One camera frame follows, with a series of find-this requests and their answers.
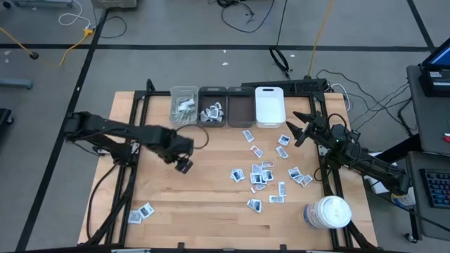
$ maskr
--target wooden table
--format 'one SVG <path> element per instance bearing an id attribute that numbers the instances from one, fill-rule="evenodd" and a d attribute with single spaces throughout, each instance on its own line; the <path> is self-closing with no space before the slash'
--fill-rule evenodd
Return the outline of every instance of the wooden table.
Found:
<path id="1" fill-rule="evenodd" d="M 133 92 L 117 92 L 110 119 L 128 122 L 132 98 Z M 328 114 L 339 113 L 348 122 L 342 94 L 327 93 L 326 106 Z M 287 120 L 304 127 L 292 111 L 309 113 L 308 99 L 285 98 L 285 108 Z M 169 109 L 169 96 L 152 96 L 146 123 L 172 128 Z M 332 124 L 340 123 L 338 117 L 331 119 Z M 173 164 L 165 164 L 145 148 L 141 149 L 131 209 L 149 202 L 155 213 L 141 224 L 128 225 L 126 247 L 175 248 L 178 242 L 184 242 L 186 248 L 279 249 L 280 244 L 286 244 L 288 249 L 332 249 L 328 230 L 311 229 L 300 215 L 306 204 L 323 197 L 322 184 L 312 181 L 303 188 L 288 175 L 288 169 L 296 166 L 302 174 L 312 175 L 319 166 L 312 140 L 306 140 L 300 148 L 291 140 L 285 147 L 289 154 L 285 160 L 275 150 L 281 134 L 292 136 L 285 124 L 279 129 L 252 127 L 255 140 L 251 143 L 245 140 L 242 129 L 226 126 L 207 130 L 210 142 L 206 148 L 194 151 L 191 157 L 194 165 L 187 174 L 176 171 Z M 183 129 L 179 134 L 194 138 L 195 145 L 202 145 L 206 139 L 205 133 L 195 127 Z M 252 145 L 264 151 L 261 159 L 250 151 Z M 275 162 L 275 180 L 253 194 L 249 180 L 251 166 L 263 160 Z M 111 165 L 110 157 L 99 159 L 93 186 Z M 244 181 L 235 183 L 230 179 L 231 170 L 235 168 L 243 169 Z M 118 169 L 98 188 L 92 205 L 92 233 L 110 212 L 117 172 Z M 377 245 L 361 176 L 342 168 L 340 177 L 344 197 L 353 211 L 353 222 L 369 242 Z M 279 181 L 286 183 L 285 203 L 269 203 L 269 195 L 278 195 Z M 246 206 L 250 198 L 262 200 L 261 214 Z M 116 221 L 113 242 L 117 241 L 121 220 L 122 214 Z M 85 226 L 86 219 L 80 242 L 86 241 Z M 345 245 L 342 231 L 339 238 L 340 245 Z"/>

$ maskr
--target white cable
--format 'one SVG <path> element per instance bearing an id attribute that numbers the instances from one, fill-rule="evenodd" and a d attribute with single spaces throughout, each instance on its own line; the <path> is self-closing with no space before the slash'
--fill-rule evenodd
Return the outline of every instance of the white cable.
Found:
<path id="1" fill-rule="evenodd" d="M 79 18 L 81 18 L 81 19 L 83 19 L 83 20 L 85 20 L 85 21 L 88 22 L 88 25 L 86 26 L 86 29 L 90 28 L 90 26 L 91 26 L 91 21 L 90 21 L 89 19 L 87 19 L 87 18 L 81 16 L 81 14 L 83 13 L 83 7 L 82 7 L 82 5 L 81 5 L 77 0 L 73 0 L 73 1 L 74 1 L 75 3 L 77 3 L 78 6 L 79 6 L 79 14 L 78 14 L 78 15 L 75 15 L 75 14 L 73 14 L 73 13 L 64 13 L 64 14 L 62 14 L 62 15 L 59 16 L 58 22 L 59 22 L 61 25 L 69 26 L 69 25 L 72 25 L 73 23 L 75 23 Z M 72 22 L 69 22 L 69 23 L 63 23 L 63 22 L 61 22 L 61 18 L 64 17 L 64 16 L 66 16 L 66 15 L 75 17 L 75 19 L 74 19 Z"/>
<path id="2" fill-rule="evenodd" d="M 341 84 L 333 84 L 333 85 L 331 85 L 331 88 L 333 88 L 334 86 L 339 86 L 344 90 L 344 94 L 347 97 L 347 104 L 348 104 L 347 112 L 350 111 L 350 98 L 349 98 L 349 95 L 347 94 L 347 91 L 345 90 L 344 86 L 342 86 Z"/>

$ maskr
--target clear plastic bin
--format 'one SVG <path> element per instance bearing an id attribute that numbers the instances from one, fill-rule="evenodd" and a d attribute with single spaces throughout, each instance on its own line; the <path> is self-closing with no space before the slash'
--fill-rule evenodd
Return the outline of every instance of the clear plastic bin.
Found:
<path id="1" fill-rule="evenodd" d="M 175 126 L 197 123 L 198 111 L 198 88 L 195 86 L 175 86 L 170 89 L 172 98 L 170 106 L 170 122 Z M 180 113 L 178 106 L 181 102 L 189 99 L 194 100 L 193 111 L 190 113 Z"/>

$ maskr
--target yellow cable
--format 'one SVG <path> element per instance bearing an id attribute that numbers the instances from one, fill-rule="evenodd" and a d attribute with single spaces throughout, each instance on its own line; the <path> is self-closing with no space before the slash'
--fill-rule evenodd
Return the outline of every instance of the yellow cable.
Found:
<path id="1" fill-rule="evenodd" d="M 2 27 L 0 27 L 0 31 L 2 31 L 4 34 L 6 34 L 8 37 L 10 37 L 17 45 L 19 45 L 23 50 L 27 51 L 30 55 L 33 55 L 33 54 L 34 54 L 34 53 L 31 52 L 28 48 L 24 47 L 17 39 L 15 39 L 15 38 L 13 37 L 13 35 L 9 34 L 9 33 L 8 33 L 5 29 L 3 29 Z M 66 51 L 64 52 L 63 59 L 61 59 L 61 62 L 60 62 L 58 65 L 53 64 L 53 63 L 48 63 L 48 62 L 46 62 L 45 60 L 42 60 L 42 59 L 40 59 L 40 58 L 38 58 L 37 60 L 38 60 L 39 62 L 44 63 L 44 64 L 46 64 L 46 65 L 49 65 L 49 66 L 51 66 L 51 67 L 61 67 L 61 66 L 63 65 L 63 63 L 64 63 L 64 61 L 65 61 L 65 57 L 66 57 L 66 55 L 69 53 L 69 51 L 71 51 L 72 49 L 74 49 L 74 48 L 76 48 L 77 46 L 79 46 L 81 43 L 83 43 L 83 41 L 84 41 L 87 37 L 91 36 L 91 35 L 94 33 L 94 31 L 93 31 L 93 30 L 90 30 L 90 29 L 84 29 L 83 31 L 84 31 L 83 39 L 80 40 L 80 41 L 78 41 L 78 43 L 76 43 L 75 45 L 71 46 L 68 50 L 66 50 Z"/>
<path id="2" fill-rule="evenodd" d="M 23 50 L 27 51 L 30 55 L 33 54 L 33 52 L 31 52 L 28 48 L 24 47 L 17 39 L 13 37 L 13 35 L 9 34 L 5 29 L 0 27 L 0 31 L 6 34 L 10 39 L 12 39 L 17 45 L 19 45 Z"/>
<path id="3" fill-rule="evenodd" d="M 309 64 L 308 76 L 311 76 L 310 74 L 311 74 L 311 70 L 312 70 L 312 65 L 314 63 L 314 54 L 316 53 L 316 47 L 317 47 L 319 39 L 322 35 L 322 30 L 326 24 L 326 20 L 328 19 L 328 16 L 330 15 L 331 6 L 333 6 L 333 1 L 334 0 L 330 0 L 330 3 L 328 4 L 328 9 L 326 10 L 325 18 L 323 19 L 321 29 L 319 30 L 319 33 L 317 34 L 316 42 L 314 43 L 314 48 L 312 49 L 312 56 L 311 56 L 311 62 Z"/>

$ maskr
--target desk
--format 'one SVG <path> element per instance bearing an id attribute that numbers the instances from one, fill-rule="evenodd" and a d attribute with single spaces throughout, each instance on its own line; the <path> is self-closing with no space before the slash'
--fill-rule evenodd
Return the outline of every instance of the desk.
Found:
<path id="1" fill-rule="evenodd" d="M 439 222 L 441 225 L 450 227 L 450 210 L 431 208 L 428 203 L 427 193 L 422 182 L 419 169 L 450 169 L 450 157 L 441 155 L 431 155 L 420 152 L 410 152 L 406 156 L 406 167 L 408 175 L 411 177 L 414 186 L 414 195 L 416 197 L 416 205 L 414 209 L 417 214 L 428 218 L 432 221 Z M 438 228 L 428 222 L 417 219 L 420 232 L 430 238 L 441 240 L 450 240 L 450 233 Z"/>
<path id="2" fill-rule="evenodd" d="M 116 93 L 110 119 L 128 122 L 133 95 L 133 92 Z M 342 94 L 326 94 L 326 106 L 329 114 L 339 113 L 348 121 Z M 304 126 L 292 111 L 309 113 L 308 99 L 285 98 L 285 108 L 287 120 Z M 169 109 L 169 96 L 151 96 L 146 123 L 173 127 L 169 122 Z M 333 117 L 331 123 L 337 124 L 340 120 Z M 332 249 L 329 231 L 309 228 L 300 216 L 307 203 L 323 197 L 322 184 L 313 181 L 302 188 L 288 176 L 288 169 L 295 166 L 303 174 L 314 173 L 319 162 L 313 141 L 308 139 L 296 148 L 292 140 L 285 148 L 289 158 L 284 160 L 278 156 L 275 147 L 281 134 L 291 136 L 285 124 L 279 129 L 252 127 L 255 140 L 251 143 L 245 140 L 242 129 L 226 126 L 207 130 L 210 143 L 206 148 L 194 151 L 191 157 L 194 165 L 187 174 L 177 172 L 173 164 L 165 164 L 155 154 L 141 149 L 131 209 L 149 202 L 155 213 L 142 224 L 128 225 L 125 247 L 175 248 L 178 242 L 184 242 L 186 248 L 279 249 L 281 244 L 286 244 L 288 249 Z M 203 131 L 195 127 L 183 129 L 180 134 L 194 138 L 195 145 L 205 141 Z M 250 151 L 252 145 L 264 151 L 261 159 Z M 275 162 L 275 181 L 252 194 L 248 178 L 251 166 L 262 160 Z M 110 157 L 100 158 L 93 186 L 111 165 Z M 239 183 L 231 180 L 233 168 L 242 168 L 246 179 Z M 116 178 L 117 170 L 97 190 L 92 204 L 92 233 L 110 212 Z M 377 245 L 361 176 L 342 168 L 340 178 L 354 223 L 369 242 Z M 286 183 L 285 203 L 269 204 L 269 195 L 278 194 L 278 181 Z M 252 197 L 262 200 L 261 214 L 246 206 Z M 116 219 L 117 228 L 121 219 L 120 214 Z M 85 228 L 86 219 L 80 242 L 86 241 Z M 115 229 L 113 242 L 118 239 L 118 230 Z"/>
<path id="3" fill-rule="evenodd" d="M 409 151 L 425 151 L 450 155 L 450 144 L 444 141 L 444 133 L 450 131 L 450 98 L 427 97 L 418 80 L 422 74 L 418 66 L 408 66 L 409 88 L 416 115 L 418 134 L 377 155 L 392 163 L 406 157 Z"/>

